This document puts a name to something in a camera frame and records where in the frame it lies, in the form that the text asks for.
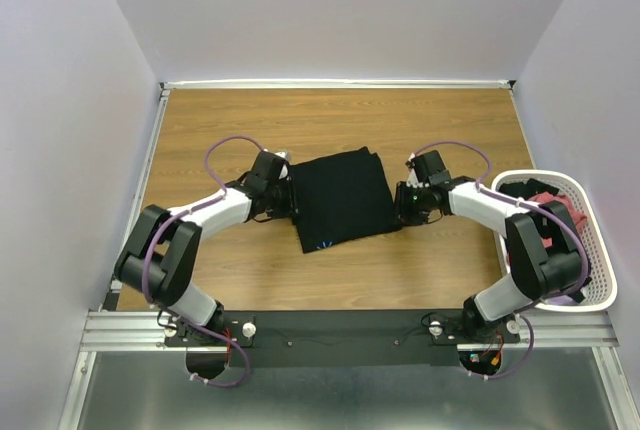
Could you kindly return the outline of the black t shirt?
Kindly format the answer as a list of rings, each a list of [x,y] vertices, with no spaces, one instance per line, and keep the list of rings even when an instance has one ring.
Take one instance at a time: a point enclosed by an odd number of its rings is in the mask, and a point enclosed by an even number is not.
[[[296,164],[291,177],[305,254],[401,229],[381,159],[366,147]]]

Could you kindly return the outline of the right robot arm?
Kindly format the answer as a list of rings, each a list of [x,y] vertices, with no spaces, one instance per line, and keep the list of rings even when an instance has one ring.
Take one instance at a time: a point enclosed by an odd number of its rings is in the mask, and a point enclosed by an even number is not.
[[[505,195],[481,181],[454,178],[436,150],[413,154],[408,179],[396,185],[395,204],[405,226],[425,224],[431,213],[472,220],[505,241],[510,271],[467,298],[457,318],[462,334],[480,342],[505,318],[539,301],[577,295],[590,263],[568,207]]]

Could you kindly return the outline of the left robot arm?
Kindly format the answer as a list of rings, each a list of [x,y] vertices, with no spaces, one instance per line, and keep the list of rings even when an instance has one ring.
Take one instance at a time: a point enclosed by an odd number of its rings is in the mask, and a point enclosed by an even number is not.
[[[116,260],[114,276],[168,315],[160,324],[169,337],[209,345],[223,335],[244,347],[253,343],[255,319],[224,315],[222,303],[193,282],[198,249],[215,234],[259,215],[295,214],[290,155],[260,151],[252,168],[216,193],[190,205],[149,205],[137,218]]]

